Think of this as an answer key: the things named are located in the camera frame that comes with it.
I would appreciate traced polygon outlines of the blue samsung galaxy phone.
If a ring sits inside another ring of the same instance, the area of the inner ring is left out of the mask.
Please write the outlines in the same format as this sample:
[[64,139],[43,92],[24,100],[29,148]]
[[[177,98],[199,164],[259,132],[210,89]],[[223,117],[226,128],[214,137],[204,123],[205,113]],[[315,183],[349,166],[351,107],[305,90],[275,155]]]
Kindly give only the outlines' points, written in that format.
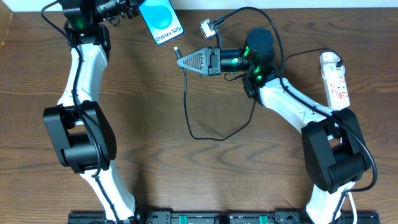
[[184,33],[170,0],[145,0],[139,6],[154,42],[162,45]]

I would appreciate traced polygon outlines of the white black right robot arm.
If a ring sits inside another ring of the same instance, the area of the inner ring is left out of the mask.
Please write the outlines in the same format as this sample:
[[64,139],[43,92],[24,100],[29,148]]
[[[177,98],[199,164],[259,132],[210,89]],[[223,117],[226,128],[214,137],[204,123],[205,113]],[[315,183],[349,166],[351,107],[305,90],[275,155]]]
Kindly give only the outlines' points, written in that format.
[[290,123],[301,135],[306,170],[314,184],[306,219],[338,223],[343,202],[356,192],[355,184],[366,171],[376,171],[376,164],[349,108],[339,56],[328,51],[320,57],[328,100],[321,105],[292,86],[274,63],[278,41],[278,34],[256,28],[241,48],[203,47],[179,55],[177,65],[204,76],[237,73],[249,98]]

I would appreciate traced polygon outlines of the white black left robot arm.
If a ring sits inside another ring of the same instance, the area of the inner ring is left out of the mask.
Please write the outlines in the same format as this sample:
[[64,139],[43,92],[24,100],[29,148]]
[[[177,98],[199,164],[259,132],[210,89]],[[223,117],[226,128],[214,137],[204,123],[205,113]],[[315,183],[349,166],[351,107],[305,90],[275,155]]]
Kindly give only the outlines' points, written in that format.
[[67,39],[72,65],[67,85],[56,106],[46,108],[43,120],[57,158],[85,179],[99,198],[104,213],[74,215],[89,223],[146,223],[147,217],[128,191],[117,165],[116,136],[100,105],[102,76],[111,42],[105,21],[138,16],[142,1],[55,1],[66,17],[63,28],[49,22]]

